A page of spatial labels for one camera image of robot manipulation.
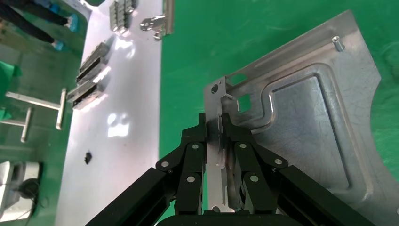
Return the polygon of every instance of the black trousers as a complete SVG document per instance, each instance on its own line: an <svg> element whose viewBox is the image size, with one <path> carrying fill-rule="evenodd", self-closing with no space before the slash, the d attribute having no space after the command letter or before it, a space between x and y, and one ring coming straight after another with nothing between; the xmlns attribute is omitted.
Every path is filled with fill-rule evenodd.
<svg viewBox="0 0 399 226"><path fill-rule="evenodd" d="M17 26L25 33L42 40L44 42L53 43L55 40L42 31L40 28L33 25L26 20L23 16L13 10L10 6L15 7L21 11L30 13L49 22L64 26L68 20L58 14L53 13L51 10L37 5L30 0L0 0L0 17Z"/></svg>

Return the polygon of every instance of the round hole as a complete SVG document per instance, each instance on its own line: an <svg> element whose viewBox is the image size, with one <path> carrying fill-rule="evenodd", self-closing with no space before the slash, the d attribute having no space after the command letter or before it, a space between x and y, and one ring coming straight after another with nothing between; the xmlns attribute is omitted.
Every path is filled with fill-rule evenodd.
<svg viewBox="0 0 399 226"><path fill-rule="evenodd" d="M212 86L212 89L211 89L211 93L213 93L213 94L215 94L216 92L217 92L217 90L219 89L219 86L218 85L213 85Z"/></svg>
<svg viewBox="0 0 399 226"><path fill-rule="evenodd" d="M215 211L216 213L220 213L220 208L218 206L213 206L212 211Z"/></svg>
<svg viewBox="0 0 399 226"><path fill-rule="evenodd" d="M333 42L338 42L339 41L339 36L334 36L333 37Z"/></svg>
<svg viewBox="0 0 399 226"><path fill-rule="evenodd" d="M162 167L166 167L166 166L168 166L169 165L169 162L167 162L167 161L163 161L162 163L161 163L161 166Z"/></svg>

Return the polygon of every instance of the metal clip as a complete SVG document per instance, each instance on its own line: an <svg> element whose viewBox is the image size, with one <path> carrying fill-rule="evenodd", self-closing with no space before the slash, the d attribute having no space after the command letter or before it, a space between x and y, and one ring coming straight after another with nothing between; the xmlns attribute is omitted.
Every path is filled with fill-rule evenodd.
<svg viewBox="0 0 399 226"><path fill-rule="evenodd" d="M162 40L163 36L173 33L175 0L166 0L164 9L163 15L146 18L140 24L142 31L152 30L155 32L154 38L156 41Z"/></svg>

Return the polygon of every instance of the sneaker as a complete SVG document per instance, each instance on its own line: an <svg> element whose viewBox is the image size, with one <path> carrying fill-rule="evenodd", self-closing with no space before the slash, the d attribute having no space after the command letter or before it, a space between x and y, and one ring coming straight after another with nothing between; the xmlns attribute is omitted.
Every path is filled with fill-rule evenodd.
<svg viewBox="0 0 399 226"><path fill-rule="evenodd" d="M51 12L53 12L55 14L58 14L61 10L60 6L55 3L51 4L49 9L51 10Z"/></svg>
<svg viewBox="0 0 399 226"><path fill-rule="evenodd" d="M68 17L68 23L65 24L66 27L71 30L71 32L76 32L78 30L78 16L76 14L72 14Z"/></svg>
<svg viewBox="0 0 399 226"><path fill-rule="evenodd" d="M57 51L61 51L64 47L64 43L61 41L55 41L51 44Z"/></svg>

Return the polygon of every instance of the aluminum plate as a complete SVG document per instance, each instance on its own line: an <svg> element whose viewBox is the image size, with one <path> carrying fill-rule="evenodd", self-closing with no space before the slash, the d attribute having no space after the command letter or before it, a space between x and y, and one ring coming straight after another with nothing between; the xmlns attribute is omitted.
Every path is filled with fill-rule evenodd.
<svg viewBox="0 0 399 226"><path fill-rule="evenodd" d="M341 52L332 43L335 36L345 46ZM246 79L233 84L236 76ZM370 129L380 79L353 14L346 11L205 87L209 208L232 211L225 150L219 148L219 118L228 112L234 124L252 130L259 144L374 224L399 225L399 185ZM246 111L245 96L250 100Z"/></svg>

